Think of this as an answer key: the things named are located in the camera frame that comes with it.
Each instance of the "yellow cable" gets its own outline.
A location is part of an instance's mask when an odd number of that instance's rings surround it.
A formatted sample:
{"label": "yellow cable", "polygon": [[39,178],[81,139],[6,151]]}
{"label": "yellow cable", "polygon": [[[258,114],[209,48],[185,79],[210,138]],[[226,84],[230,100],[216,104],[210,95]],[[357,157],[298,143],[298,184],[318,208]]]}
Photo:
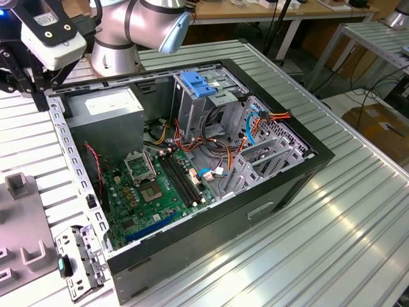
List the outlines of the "yellow cable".
{"label": "yellow cable", "polygon": [[167,127],[164,126],[164,131],[162,132],[162,136],[160,137],[160,139],[158,141],[154,142],[153,144],[159,145],[159,144],[161,144],[161,142],[163,142],[165,140],[166,129],[167,129]]}

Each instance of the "metal bracket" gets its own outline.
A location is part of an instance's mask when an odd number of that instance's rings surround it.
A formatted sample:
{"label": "metal bracket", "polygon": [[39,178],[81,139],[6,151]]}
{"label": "metal bracket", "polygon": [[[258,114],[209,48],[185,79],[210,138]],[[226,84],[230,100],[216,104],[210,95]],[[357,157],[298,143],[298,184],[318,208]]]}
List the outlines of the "metal bracket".
{"label": "metal bracket", "polygon": [[93,227],[69,227],[56,237],[56,242],[58,253],[68,256],[73,269],[66,279],[71,300],[76,303],[99,290],[107,280],[107,265]]}

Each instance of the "power cable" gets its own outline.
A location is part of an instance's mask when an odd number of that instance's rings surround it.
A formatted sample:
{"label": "power cable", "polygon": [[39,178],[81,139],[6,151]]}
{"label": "power cable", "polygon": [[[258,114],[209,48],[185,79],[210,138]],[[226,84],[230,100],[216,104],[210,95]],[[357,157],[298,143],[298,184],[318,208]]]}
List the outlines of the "power cable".
{"label": "power cable", "polygon": [[278,33],[279,29],[281,28],[281,24],[282,24],[282,22],[284,20],[284,16],[287,13],[287,9],[289,7],[290,2],[291,2],[291,0],[286,0],[286,2],[284,3],[284,6],[282,7],[279,19],[275,23],[273,33],[271,34],[271,37],[268,38],[267,46],[265,46],[265,48],[263,50],[263,54],[265,56],[267,56],[268,52],[270,51],[271,46],[273,44],[273,41],[274,41],[275,37],[277,36],[277,33]]}

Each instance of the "blue cable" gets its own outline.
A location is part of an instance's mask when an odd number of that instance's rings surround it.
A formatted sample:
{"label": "blue cable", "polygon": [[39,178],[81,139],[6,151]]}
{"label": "blue cable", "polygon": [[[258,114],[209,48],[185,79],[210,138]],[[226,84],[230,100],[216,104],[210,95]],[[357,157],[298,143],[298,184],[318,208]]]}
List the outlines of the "blue cable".
{"label": "blue cable", "polygon": [[199,172],[199,177],[202,177],[204,173],[207,173],[208,171],[210,171],[210,168],[204,168]]}
{"label": "blue cable", "polygon": [[254,112],[250,113],[248,115],[246,121],[245,121],[245,133],[246,133],[247,137],[249,138],[249,141],[250,141],[250,143],[252,145],[254,145],[254,140],[253,140],[253,137],[251,136],[251,133],[250,133],[250,117],[253,116],[253,115],[258,115],[258,113],[254,113]]}

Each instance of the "aluminum table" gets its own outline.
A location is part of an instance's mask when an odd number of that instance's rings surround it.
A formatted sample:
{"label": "aluminum table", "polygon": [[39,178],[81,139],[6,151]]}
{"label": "aluminum table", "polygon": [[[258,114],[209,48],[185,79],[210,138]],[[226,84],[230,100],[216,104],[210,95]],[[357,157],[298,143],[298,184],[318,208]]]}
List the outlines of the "aluminum table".
{"label": "aluminum table", "polygon": [[[392,306],[409,285],[409,175],[249,44],[141,52],[147,69],[229,57],[336,157],[286,207],[125,306]],[[83,61],[72,79],[92,77]],[[0,180],[34,175],[56,236],[85,223],[49,115],[18,94],[0,100]],[[78,306],[118,306],[108,281]],[[2,306],[71,306],[58,271]]]}
{"label": "aluminum table", "polygon": [[320,60],[317,62],[307,85],[308,90],[311,90],[320,75],[322,68],[328,61],[332,51],[335,49],[338,41],[343,35],[351,38],[351,42],[348,44],[346,51],[341,54],[334,70],[336,70],[346,59],[348,53],[353,49],[355,44],[360,44],[385,60],[384,64],[381,65],[378,71],[374,74],[375,78],[371,82],[372,84],[374,84],[379,78],[387,63],[394,65],[398,69],[402,68],[403,72],[409,73],[409,57],[401,52],[402,47],[409,45],[409,29],[396,31],[381,22],[341,24],[333,35],[331,41],[328,43]]}

